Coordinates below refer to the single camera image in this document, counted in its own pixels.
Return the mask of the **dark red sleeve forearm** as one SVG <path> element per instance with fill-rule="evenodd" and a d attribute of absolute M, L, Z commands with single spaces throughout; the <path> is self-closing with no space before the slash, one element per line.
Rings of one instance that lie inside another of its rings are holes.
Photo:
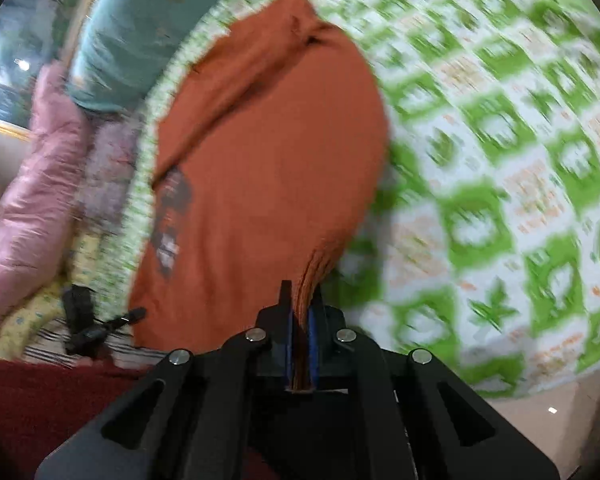
<path fill-rule="evenodd" d="M 48 454 L 145 374 L 0 360 L 0 479 L 32 479 Z"/>

